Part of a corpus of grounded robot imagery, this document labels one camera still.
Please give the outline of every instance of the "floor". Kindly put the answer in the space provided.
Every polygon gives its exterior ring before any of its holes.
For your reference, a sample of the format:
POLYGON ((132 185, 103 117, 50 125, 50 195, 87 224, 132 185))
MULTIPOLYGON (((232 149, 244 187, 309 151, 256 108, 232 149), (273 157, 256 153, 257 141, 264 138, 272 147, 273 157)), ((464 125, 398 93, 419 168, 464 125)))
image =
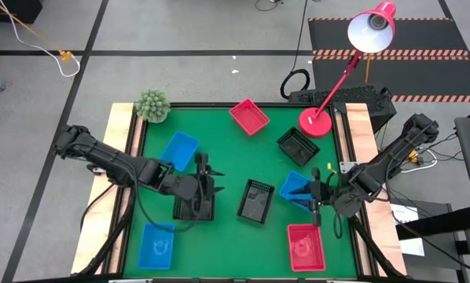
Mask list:
MULTIPOLYGON (((72 160, 56 159, 52 167, 43 167, 51 160, 49 147, 59 121, 86 125, 93 136, 102 138, 111 104, 134 101, 149 87, 165 90, 172 101, 246 97, 282 101, 278 91, 292 66, 304 1, 285 1, 265 13, 257 11, 254 2, 43 1, 43 11, 32 25, 36 31, 66 50, 95 52, 84 58, 83 77, 76 79, 60 76, 47 56, 21 56, 20 52, 0 56, 0 80, 7 82, 6 91, 0 93, 0 281, 63 277, 71 270, 79 218, 93 177, 83 164, 72 160), (92 30, 99 12, 103 16, 100 28, 92 30), (177 53, 124 57, 97 52, 101 50, 177 53), (41 201, 36 214, 34 209, 28 212, 31 199, 41 201), (27 212, 35 216, 34 222, 33 217, 24 221, 27 212), (14 257, 8 264, 13 247, 14 257)), ((443 17, 438 0, 395 2, 398 17, 443 17)), ((307 17, 351 17, 377 3, 309 1, 307 17)), ((446 3, 470 50, 470 0, 446 3)), ((266 8, 270 3, 262 0, 259 4, 266 8)), ((23 28, 19 33, 26 42, 42 45, 23 28)), ((300 46, 305 51, 298 57, 297 68, 311 70, 311 56, 306 55, 310 48, 305 26, 300 46)), ((0 50, 29 49, 14 38, 10 24, 0 23, 0 50)), ((72 62, 67 64, 65 72, 73 72, 74 67, 72 62)), ((302 85, 301 79, 293 79, 288 91, 302 85)), ((396 103, 395 107, 398 115, 387 128, 385 145, 415 112, 439 122, 440 138, 453 131, 453 118, 470 114, 470 103, 396 103)), ((453 154, 459 147, 454 140, 437 149, 453 154)), ((442 162, 411 177, 399 175, 392 186, 414 200, 451 203, 453 208, 470 206, 470 185, 462 162, 442 162)), ((422 279, 457 281, 449 270, 408 268, 422 279)))

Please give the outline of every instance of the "lamp base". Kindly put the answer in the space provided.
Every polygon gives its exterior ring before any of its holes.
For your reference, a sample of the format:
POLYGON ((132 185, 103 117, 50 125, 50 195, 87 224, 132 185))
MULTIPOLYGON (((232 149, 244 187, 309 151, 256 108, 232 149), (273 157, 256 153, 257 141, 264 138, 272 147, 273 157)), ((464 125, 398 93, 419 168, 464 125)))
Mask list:
POLYGON ((307 108, 299 115, 299 128, 309 137, 320 138, 331 130, 331 117, 326 111, 321 111, 317 118, 314 115, 318 108, 307 108))

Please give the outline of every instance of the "white paper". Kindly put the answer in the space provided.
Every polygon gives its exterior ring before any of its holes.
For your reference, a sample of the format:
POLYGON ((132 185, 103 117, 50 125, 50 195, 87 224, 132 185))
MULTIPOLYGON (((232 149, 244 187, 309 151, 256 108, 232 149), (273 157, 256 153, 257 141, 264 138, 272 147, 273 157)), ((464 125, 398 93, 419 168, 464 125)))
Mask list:
MULTIPOLYGON (((402 223, 418 220, 417 208, 405 207, 399 204, 391 204, 391 207, 395 218, 402 223)), ((424 256, 424 243, 420 238, 399 241, 399 244, 402 253, 424 256)))

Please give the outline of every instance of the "white cable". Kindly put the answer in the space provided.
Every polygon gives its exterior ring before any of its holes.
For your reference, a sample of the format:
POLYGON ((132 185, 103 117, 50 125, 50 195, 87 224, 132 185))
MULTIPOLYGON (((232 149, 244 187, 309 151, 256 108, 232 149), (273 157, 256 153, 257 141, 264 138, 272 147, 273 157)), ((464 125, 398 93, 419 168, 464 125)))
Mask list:
MULTIPOLYGON (((8 8, 6 7, 5 3, 2 2, 2 0, 0 0, 1 2, 1 5, 3 6, 3 8, 5 8, 6 12, 9 13, 8 11, 8 8)), ((28 44, 26 42, 23 42, 22 39, 20 39, 20 37, 18 36, 18 32, 17 32, 17 27, 15 26, 15 22, 13 21, 13 18, 8 15, 9 19, 11 20, 12 22, 12 26, 13 26, 13 30, 15 31, 15 36, 17 37, 18 41, 26 46, 29 46, 29 47, 33 47, 33 48, 36 48, 36 49, 39 49, 41 51, 43 51, 44 53, 50 55, 56 62, 57 62, 57 66, 59 67, 59 71, 61 71, 61 74, 63 77, 65 78, 71 78, 72 76, 75 76, 76 74, 78 74, 79 72, 79 69, 80 69, 80 66, 79 66, 79 61, 76 60, 76 57, 74 55, 71 55, 71 58, 74 59, 74 61, 76 62, 76 64, 78 65, 78 70, 74 73, 72 73, 71 75, 65 75, 64 72, 62 71, 62 67, 61 67, 61 63, 59 62, 59 60, 50 52, 44 50, 42 47, 39 47, 39 46, 34 46, 34 45, 31 45, 31 44, 28 44)))
POLYGON ((430 153, 432 155, 432 158, 434 158, 434 160, 432 161, 432 164, 431 165, 428 165, 428 166, 424 166, 424 167, 419 167, 419 168, 415 168, 415 169, 410 169, 410 170, 406 170, 406 171, 401 171, 401 173, 403 174, 406 174, 406 173, 410 173, 410 172, 414 172, 414 171, 419 171, 419 170, 424 170, 424 169, 428 169, 430 167, 434 167, 437 163, 438 163, 438 158, 436 157, 436 155, 434 155, 434 153, 432 153, 429 149, 425 150, 426 152, 430 153))

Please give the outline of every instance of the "lamp shade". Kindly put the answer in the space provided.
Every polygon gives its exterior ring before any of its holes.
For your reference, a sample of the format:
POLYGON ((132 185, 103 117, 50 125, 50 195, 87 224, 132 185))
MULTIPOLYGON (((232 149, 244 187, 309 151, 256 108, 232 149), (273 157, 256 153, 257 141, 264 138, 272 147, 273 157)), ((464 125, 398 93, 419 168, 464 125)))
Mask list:
POLYGON ((395 10, 395 4, 386 1, 352 19, 347 34, 355 49, 364 53, 385 50, 395 35, 395 10))

